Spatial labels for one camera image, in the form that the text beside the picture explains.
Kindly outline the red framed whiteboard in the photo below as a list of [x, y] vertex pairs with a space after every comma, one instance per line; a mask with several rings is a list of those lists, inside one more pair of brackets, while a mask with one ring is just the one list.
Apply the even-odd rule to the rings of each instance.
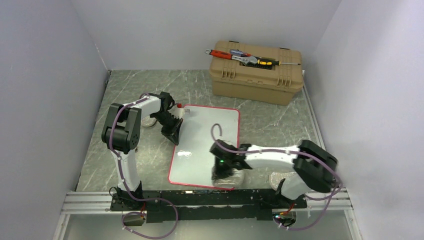
[[183, 116], [179, 145], [174, 147], [168, 181], [174, 185], [233, 190], [214, 187], [212, 169], [215, 157], [210, 153], [213, 137], [237, 146], [240, 112], [234, 108], [186, 104], [190, 114]]

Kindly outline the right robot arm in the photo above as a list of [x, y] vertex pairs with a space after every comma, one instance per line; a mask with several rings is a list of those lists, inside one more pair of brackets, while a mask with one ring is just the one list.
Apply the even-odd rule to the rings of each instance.
[[232, 176], [234, 169], [283, 168], [294, 172], [277, 187], [275, 200], [282, 208], [289, 207], [311, 190], [330, 193], [335, 182], [341, 182], [336, 173], [338, 160], [310, 140], [301, 140], [299, 145], [288, 147], [263, 147], [249, 143], [235, 147], [217, 139], [209, 151], [215, 159], [213, 180]]

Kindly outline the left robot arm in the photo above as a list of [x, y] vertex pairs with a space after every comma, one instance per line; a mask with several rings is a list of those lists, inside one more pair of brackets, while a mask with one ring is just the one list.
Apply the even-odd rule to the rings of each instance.
[[180, 143], [180, 130], [184, 108], [173, 97], [162, 91], [159, 94], [143, 93], [129, 103], [112, 103], [109, 106], [101, 133], [101, 140], [111, 152], [118, 173], [117, 194], [131, 210], [144, 203], [143, 187], [137, 172], [135, 149], [141, 139], [141, 123], [146, 117], [161, 125], [161, 134], [175, 146]]

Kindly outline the tan plastic toolbox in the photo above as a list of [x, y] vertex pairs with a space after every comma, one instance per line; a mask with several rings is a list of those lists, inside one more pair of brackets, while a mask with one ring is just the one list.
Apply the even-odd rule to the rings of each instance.
[[209, 75], [217, 96], [241, 98], [286, 106], [304, 87], [302, 55], [298, 50], [218, 41], [212, 50], [240, 50], [252, 56], [300, 65], [247, 64], [212, 56]]

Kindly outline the blue red screwdriver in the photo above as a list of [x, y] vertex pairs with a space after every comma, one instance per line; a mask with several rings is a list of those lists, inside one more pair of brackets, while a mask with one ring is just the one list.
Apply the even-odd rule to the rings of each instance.
[[250, 57], [251, 56], [251, 54], [249, 54], [247, 52], [240, 51], [238, 49], [230, 49], [229, 53], [231, 55], [238, 56], [238, 57]]

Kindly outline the yellow black screwdriver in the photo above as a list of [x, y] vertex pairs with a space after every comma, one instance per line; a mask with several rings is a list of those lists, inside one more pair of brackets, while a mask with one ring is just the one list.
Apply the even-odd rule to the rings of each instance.
[[257, 63], [259, 65], [264, 65], [264, 66], [280, 66], [280, 65], [299, 66], [299, 65], [301, 65], [300, 63], [282, 62], [282, 61], [279, 61], [279, 60], [272, 60], [272, 59], [268, 59], [268, 58], [258, 58]]

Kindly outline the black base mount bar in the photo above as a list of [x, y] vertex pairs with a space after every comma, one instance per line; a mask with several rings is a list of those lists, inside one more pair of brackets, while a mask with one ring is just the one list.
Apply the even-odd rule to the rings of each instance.
[[290, 200], [278, 195], [273, 189], [236, 190], [145, 190], [144, 201], [135, 201], [111, 195], [112, 212], [146, 212], [148, 223], [189, 220], [256, 219], [270, 221], [279, 210], [305, 209], [303, 195]]

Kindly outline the aluminium rail frame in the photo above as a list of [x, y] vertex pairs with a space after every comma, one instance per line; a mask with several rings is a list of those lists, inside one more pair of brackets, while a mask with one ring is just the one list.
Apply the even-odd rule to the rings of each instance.
[[177, 208], [178, 219], [188, 220], [229, 220], [256, 219], [267, 221], [271, 215], [288, 211], [290, 214], [322, 210], [323, 201], [307, 199], [286, 200], [277, 196], [270, 188], [238, 190], [146, 190], [146, 203], [130, 200], [129, 205], [114, 191], [68, 192], [66, 194], [53, 239], [64, 239], [72, 215], [124, 215], [129, 212], [143, 213], [147, 223], [162, 223], [175, 220], [172, 206], [163, 202], [171, 201]]

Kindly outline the red handled adjustable wrench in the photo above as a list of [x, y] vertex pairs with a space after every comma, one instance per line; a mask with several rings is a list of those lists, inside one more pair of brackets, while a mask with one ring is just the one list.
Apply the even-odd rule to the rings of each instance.
[[232, 55], [229, 52], [224, 52], [224, 51], [220, 51], [220, 50], [215, 50], [215, 49], [207, 49], [205, 50], [205, 53], [207, 55], [216, 57], [216, 58], [220, 58], [220, 59], [226, 59], [226, 60], [235, 60], [235, 61], [239, 61], [244, 65], [247, 64], [253, 64], [253, 65], [257, 65], [258, 64], [258, 59], [254, 56], [249, 56], [249, 57], [240, 57], [240, 56], [236, 56], [236, 55]]

